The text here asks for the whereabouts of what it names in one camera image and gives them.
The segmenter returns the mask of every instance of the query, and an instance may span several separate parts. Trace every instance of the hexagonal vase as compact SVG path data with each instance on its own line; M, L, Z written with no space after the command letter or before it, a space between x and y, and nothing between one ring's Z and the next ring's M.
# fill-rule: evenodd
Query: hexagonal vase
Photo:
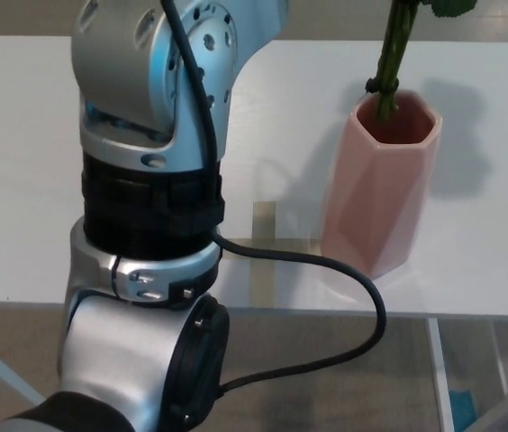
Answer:
M440 142L441 117L415 92L376 119L376 96L350 115L333 161L322 218L322 254L379 277L410 255Z

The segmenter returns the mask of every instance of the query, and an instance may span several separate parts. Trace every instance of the green leaf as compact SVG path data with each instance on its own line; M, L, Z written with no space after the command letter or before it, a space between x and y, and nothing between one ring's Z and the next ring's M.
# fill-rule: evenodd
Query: green leaf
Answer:
M470 12L478 0L430 0L432 11L438 17L454 18Z

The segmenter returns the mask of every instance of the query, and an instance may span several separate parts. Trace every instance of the floor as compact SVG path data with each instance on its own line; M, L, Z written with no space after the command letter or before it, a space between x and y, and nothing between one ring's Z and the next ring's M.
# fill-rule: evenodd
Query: floor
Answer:
M389 0L291 0L284 39L379 40ZM0 0L0 34L68 35L81 0ZM456 20L424 10L413 38L508 41L508 0L480 0ZM61 311L0 309L0 357L44 394L56 387ZM228 379L309 360L308 346L327 355L356 345L371 319L233 316ZM257 329L257 335L250 332ZM28 408L0 383L0 419ZM352 364L266 382L222 399L197 430L243 432L439 431L430 352L423 321L391 319L385 340Z

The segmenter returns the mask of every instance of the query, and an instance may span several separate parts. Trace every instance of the blue object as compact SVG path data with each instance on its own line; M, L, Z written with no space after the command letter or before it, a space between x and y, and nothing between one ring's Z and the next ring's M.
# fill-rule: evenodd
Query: blue object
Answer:
M456 432L463 432L476 421L476 408L472 393L466 391L449 391L452 422Z

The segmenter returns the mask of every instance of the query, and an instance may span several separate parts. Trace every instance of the white table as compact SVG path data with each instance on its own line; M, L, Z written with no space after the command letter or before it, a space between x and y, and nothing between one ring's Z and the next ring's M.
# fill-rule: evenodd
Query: white table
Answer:
M277 239L318 237L331 156L379 49L275 41L245 67L222 164L226 237L249 239L255 203L268 202ZM413 42L401 85L442 113L443 139L413 254L376 284L389 315L431 318L438 355L436 317L508 318L508 44ZM77 117L69 39L0 37L0 302L63 302L68 232L82 214ZM223 260L211 293L260 308L254 271ZM331 271L278 263L274 276L265 309L373 311L359 285Z

